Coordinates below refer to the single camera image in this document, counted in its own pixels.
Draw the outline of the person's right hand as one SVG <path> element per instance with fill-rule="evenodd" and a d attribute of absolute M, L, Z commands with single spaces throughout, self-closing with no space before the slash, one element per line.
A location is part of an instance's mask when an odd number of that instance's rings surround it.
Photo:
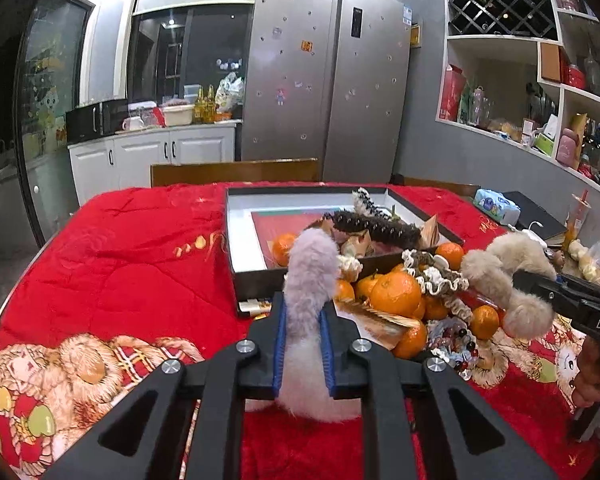
<path fill-rule="evenodd" d="M 579 371 L 573 382 L 572 402 L 577 408 L 589 408 L 600 402 L 600 347 L 590 336 L 584 340 L 577 364 Z"/>

